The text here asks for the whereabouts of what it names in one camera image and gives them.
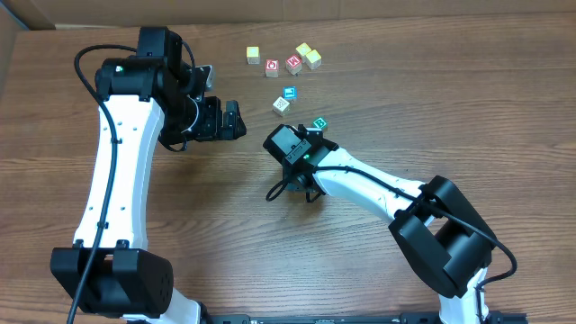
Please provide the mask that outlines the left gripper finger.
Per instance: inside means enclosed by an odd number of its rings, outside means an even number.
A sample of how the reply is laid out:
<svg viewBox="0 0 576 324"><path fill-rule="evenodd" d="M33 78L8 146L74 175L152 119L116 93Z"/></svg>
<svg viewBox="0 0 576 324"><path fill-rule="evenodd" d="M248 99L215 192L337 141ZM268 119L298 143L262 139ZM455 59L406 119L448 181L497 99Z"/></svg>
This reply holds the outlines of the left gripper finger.
<svg viewBox="0 0 576 324"><path fill-rule="evenodd" d="M221 140L237 140L247 134L247 127L240 117L224 119L220 127Z"/></svg>
<svg viewBox="0 0 576 324"><path fill-rule="evenodd" d="M226 102L226 111L224 113L225 124L239 124L241 120L239 113L239 103L235 100Z"/></svg>

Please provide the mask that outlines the green block letter B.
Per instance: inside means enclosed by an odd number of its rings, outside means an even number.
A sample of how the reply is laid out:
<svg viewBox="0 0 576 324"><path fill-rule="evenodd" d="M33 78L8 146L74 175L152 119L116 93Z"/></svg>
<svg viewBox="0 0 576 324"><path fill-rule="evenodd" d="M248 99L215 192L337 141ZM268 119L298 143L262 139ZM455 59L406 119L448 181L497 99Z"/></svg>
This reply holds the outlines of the green block letter B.
<svg viewBox="0 0 576 324"><path fill-rule="evenodd" d="M312 127L325 131L328 128L328 123L323 117L318 117L312 122Z"/></svg>

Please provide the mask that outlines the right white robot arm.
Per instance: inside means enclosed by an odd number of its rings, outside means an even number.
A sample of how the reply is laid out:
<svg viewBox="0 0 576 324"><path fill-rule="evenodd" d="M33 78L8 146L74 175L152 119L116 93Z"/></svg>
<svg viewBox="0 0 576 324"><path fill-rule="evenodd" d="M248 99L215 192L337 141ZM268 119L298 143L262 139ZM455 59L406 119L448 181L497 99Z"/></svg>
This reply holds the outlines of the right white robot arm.
<svg viewBox="0 0 576 324"><path fill-rule="evenodd" d="M310 203L327 195L373 213L387 223L414 273L438 293L441 322L488 320L480 284L496 236L453 182L440 175L427 183L390 175L303 125L279 125L263 147L283 169L267 200L293 185Z"/></svg>

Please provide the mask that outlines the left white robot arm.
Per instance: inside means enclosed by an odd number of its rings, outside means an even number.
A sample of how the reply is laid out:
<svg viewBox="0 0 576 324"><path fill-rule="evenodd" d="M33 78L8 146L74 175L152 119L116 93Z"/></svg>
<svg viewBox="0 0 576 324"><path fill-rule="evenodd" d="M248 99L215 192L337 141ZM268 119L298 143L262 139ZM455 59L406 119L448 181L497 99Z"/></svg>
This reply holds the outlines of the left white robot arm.
<svg viewBox="0 0 576 324"><path fill-rule="evenodd" d="M50 270L79 312L129 323L208 323L206 307L174 284L171 263L149 251L146 208L157 146L236 140L247 132L239 104L209 95L212 67L166 27L143 27L136 47L108 58L85 88L100 118L94 173L70 247Z"/></svg>

